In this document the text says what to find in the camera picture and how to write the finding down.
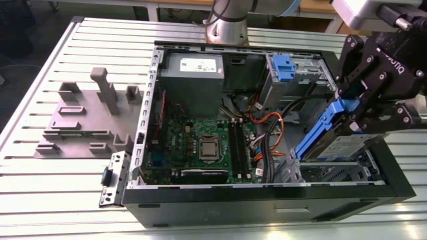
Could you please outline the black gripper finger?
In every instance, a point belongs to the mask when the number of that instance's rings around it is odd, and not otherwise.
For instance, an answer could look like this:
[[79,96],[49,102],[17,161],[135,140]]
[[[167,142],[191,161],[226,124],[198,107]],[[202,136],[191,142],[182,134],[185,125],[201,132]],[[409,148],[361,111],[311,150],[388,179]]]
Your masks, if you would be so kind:
[[392,81],[393,77],[386,72],[365,80],[366,91],[350,116],[349,127],[354,132],[388,133],[417,128],[417,109],[412,105],[397,103],[396,100],[381,100]]
[[344,45],[337,94],[344,100],[373,100],[381,96],[381,53],[376,37],[349,35]]

